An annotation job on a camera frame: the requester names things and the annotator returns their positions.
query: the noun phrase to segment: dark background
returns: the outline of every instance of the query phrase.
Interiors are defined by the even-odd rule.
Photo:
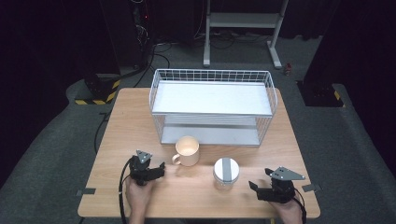
[[[82,79],[74,66],[70,35],[79,34],[78,46],[97,55],[93,65],[97,73],[116,70],[99,1],[82,2],[0,3],[1,185],[39,132],[69,104],[67,87]],[[193,41],[203,1],[147,2],[152,6],[150,22],[156,35]],[[269,12],[278,11],[279,2],[218,0],[213,1],[212,9],[261,12],[264,8]],[[346,86],[367,133],[395,174],[392,163],[396,161],[396,146],[392,140],[396,136],[396,111],[392,103],[396,98],[396,36],[392,31],[396,24],[391,6],[390,0],[292,0],[280,36],[309,39],[324,35],[307,77],[313,82]],[[70,28],[76,23],[85,24],[85,29]]]

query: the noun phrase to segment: cup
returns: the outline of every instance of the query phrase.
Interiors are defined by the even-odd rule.
[[[172,157],[175,165],[192,166],[199,160],[199,143],[192,136],[183,136],[176,142],[177,154]]]
[[[239,177],[239,165],[231,158],[221,158],[213,166],[217,189],[231,189]]]

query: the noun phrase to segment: cup lid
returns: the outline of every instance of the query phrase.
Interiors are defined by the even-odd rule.
[[[225,184],[232,184],[238,179],[239,165],[231,158],[221,158],[213,168],[215,178]]]

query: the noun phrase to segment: white mug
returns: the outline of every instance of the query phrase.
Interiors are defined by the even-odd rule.
[[[199,143],[192,136],[183,136],[176,142],[177,154],[173,156],[175,165],[192,166],[199,160]]]

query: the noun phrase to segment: gray carpet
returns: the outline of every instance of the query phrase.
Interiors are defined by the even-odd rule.
[[[228,48],[212,48],[211,69],[270,71],[280,89],[291,125],[317,192],[321,216],[308,223],[396,223],[396,181],[377,153],[361,124],[347,91],[340,84],[345,107],[307,107],[296,80],[302,80],[320,39],[303,41],[279,38],[276,49],[282,63],[291,63],[290,76],[275,70],[262,42],[235,42]],[[213,41],[222,48],[230,42]],[[202,43],[197,47],[160,45],[171,68],[203,69]],[[156,56],[152,66],[165,68]],[[137,87],[149,87],[148,70]],[[132,87],[140,75],[121,81]],[[92,168],[96,130],[111,105],[75,105],[79,81],[65,93],[69,106],[39,134],[27,149],[0,191],[0,223],[79,223],[79,189],[84,189]],[[99,130],[100,145],[106,124]],[[119,218],[86,218],[83,223],[121,223]]]

